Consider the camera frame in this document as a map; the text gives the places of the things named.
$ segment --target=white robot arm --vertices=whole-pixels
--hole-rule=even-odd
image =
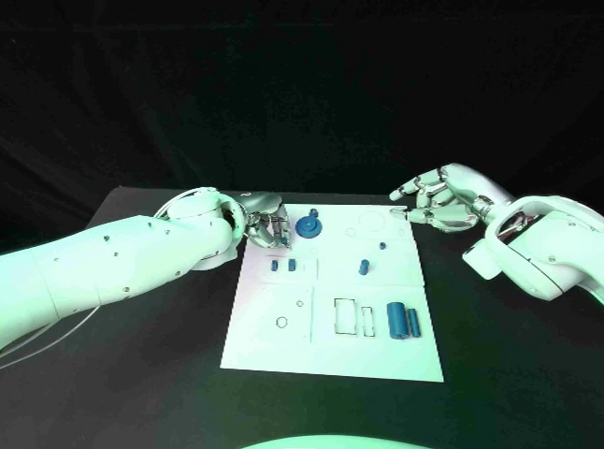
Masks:
[[[230,197],[200,188],[173,198],[154,217],[127,218],[1,255],[0,357],[13,341],[67,315],[235,259],[243,235],[261,247],[288,247],[281,197]]]
[[[532,296],[559,297],[575,285],[604,305],[604,217],[560,196],[514,199],[475,170],[449,164],[415,177],[389,199],[416,192],[416,209],[392,216],[444,232],[487,225],[464,260],[484,277],[500,272]]]

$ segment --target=black backdrop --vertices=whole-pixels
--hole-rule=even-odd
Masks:
[[[387,193],[459,162],[604,214],[604,4],[0,2],[0,252],[118,185]]]

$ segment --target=small blue part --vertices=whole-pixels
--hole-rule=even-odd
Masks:
[[[299,237],[304,237],[305,239],[312,239],[318,236],[320,232],[323,231],[323,224],[318,220],[318,212],[311,209],[308,212],[308,216],[301,217],[298,222],[295,223],[295,232],[298,233]]]
[[[409,320],[409,331],[412,337],[421,337],[419,319],[416,317],[416,309],[406,310],[406,319]]]
[[[386,320],[389,322],[389,337],[393,340],[406,339],[406,306],[402,302],[390,302],[386,305]]]
[[[369,271],[369,261],[366,259],[363,259],[360,261],[359,273],[364,276],[367,271]]]

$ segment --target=white paper sheet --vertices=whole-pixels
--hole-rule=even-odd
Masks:
[[[408,223],[389,217],[389,206],[285,207],[291,250],[246,244],[220,367],[442,382]],[[302,239],[295,222],[311,208],[318,210],[323,232]],[[288,258],[295,258],[295,271],[288,271]],[[364,276],[359,274],[363,259],[369,261]],[[275,272],[272,260],[278,260]],[[335,298],[354,300],[356,335],[335,334]],[[421,338],[389,337],[387,302],[416,309]],[[370,315],[363,307],[372,308]],[[374,337],[364,335],[370,326]]]

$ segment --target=table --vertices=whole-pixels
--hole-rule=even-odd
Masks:
[[[152,215],[177,193],[114,189],[89,226]],[[225,449],[321,433],[444,449],[604,447],[602,306],[579,289],[546,302],[503,275],[484,281],[461,260],[481,233],[413,226],[444,384],[219,368],[243,242],[237,260],[105,306],[46,353],[0,371],[0,449]]]

